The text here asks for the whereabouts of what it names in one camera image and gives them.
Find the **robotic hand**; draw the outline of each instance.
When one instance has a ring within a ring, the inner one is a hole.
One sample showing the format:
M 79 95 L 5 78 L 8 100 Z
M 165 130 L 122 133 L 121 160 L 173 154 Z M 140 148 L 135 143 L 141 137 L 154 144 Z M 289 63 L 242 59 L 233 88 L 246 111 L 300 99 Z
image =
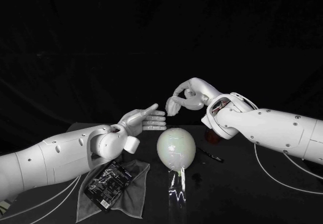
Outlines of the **robotic hand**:
M 164 112 L 154 104 L 128 112 L 118 124 L 57 134 L 27 149 L 0 156 L 0 201 L 20 192 L 76 178 L 118 157 L 134 153 L 142 130 L 165 130 Z
M 177 97 L 183 90 L 186 99 Z M 181 83 L 173 95 L 165 104 L 171 116 L 180 106 L 199 110 L 206 105 L 202 122 L 222 138 L 230 139 L 240 132 L 252 143 L 323 165 L 321 120 L 281 111 L 258 109 L 238 93 L 219 93 L 197 78 Z

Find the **gray cloth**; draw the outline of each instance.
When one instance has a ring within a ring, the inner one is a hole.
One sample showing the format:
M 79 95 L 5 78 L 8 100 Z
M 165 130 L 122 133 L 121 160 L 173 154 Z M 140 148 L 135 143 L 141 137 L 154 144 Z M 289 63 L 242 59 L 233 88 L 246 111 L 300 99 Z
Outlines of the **gray cloth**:
M 101 212 L 101 209 L 93 204 L 90 199 L 83 194 L 83 189 L 88 186 L 95 175 L 99 173 L 102 167 L 106 164 L 98 166 L 86 175 L 80 188 L 79 188 L 79 198 L 78 198 L 78 211 L 76 211 L 76 222 L 82 221 L 85 218 Z M 111 210 L 121 210 L 128 216 L 134 218 L 141 218 L 142 205 L 144 205 L 144 195 L 145 195 L 145 176 L 150 170 L 150 164 L 138 160 L 132 160 L 121 164 L 125 170 L 132 176 L 132 181 L 125 188 L 121 196 L 118 197 Z

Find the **black background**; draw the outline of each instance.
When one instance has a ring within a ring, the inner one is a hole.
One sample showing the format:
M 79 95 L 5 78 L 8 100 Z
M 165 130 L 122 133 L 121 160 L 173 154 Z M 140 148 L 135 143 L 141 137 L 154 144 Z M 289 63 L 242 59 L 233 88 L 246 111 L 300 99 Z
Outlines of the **black background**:
M 191 77 L 259 108 L 323 119 L 323 8 L 315 1 L 1 3 L 1 152 L 75 122 L 116 123 Z M 180 110 L 170 125 L 200 125 Z

